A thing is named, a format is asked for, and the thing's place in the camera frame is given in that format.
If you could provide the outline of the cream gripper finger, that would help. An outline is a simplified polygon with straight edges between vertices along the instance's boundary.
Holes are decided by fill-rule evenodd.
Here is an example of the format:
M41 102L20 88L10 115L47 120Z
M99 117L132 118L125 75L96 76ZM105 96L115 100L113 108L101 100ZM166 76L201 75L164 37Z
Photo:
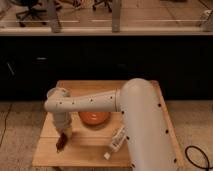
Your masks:
M72 128L67 128L67 129L62 129L61 134L65 134L67 136L67 138L71 138L72 137Z

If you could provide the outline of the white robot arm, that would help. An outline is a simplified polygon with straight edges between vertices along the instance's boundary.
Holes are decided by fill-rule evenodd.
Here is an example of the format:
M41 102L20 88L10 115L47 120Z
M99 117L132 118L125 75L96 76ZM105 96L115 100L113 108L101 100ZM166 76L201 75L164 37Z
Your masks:
M121 88L72 96L62 87L48 91L44 104L58 133L72 135L72 112L120 112L133 171L177 171L176 155L160 99L151 82L134 78Z

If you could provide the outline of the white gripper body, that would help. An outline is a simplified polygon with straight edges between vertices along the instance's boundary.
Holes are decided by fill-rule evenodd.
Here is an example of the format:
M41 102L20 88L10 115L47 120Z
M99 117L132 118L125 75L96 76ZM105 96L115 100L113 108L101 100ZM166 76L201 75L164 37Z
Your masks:
M56 129L63 130L70 127L72 122L69 113L54 113L53 114L53 124Z

